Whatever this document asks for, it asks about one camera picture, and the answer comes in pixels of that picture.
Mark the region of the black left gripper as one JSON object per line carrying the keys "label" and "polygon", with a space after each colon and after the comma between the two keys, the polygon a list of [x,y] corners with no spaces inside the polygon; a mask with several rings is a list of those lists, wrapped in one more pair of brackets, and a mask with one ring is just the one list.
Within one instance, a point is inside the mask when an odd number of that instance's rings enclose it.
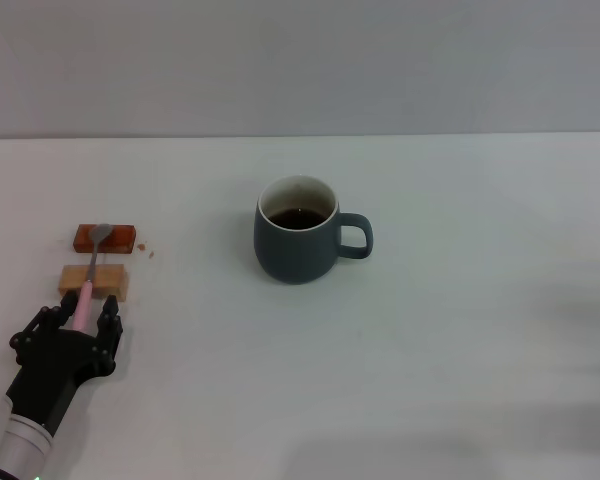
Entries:
{"label": "black left gripper", "polygon": [[58,306],[43,306],[29,324],[10,339],[20,370],[6,395],[12,413],[55,435],[85,382],[111,375],[123,333],[115,295],[105,300],[93,337],[79,331],[57,331],[74,314],[77,293],[66,292]]}

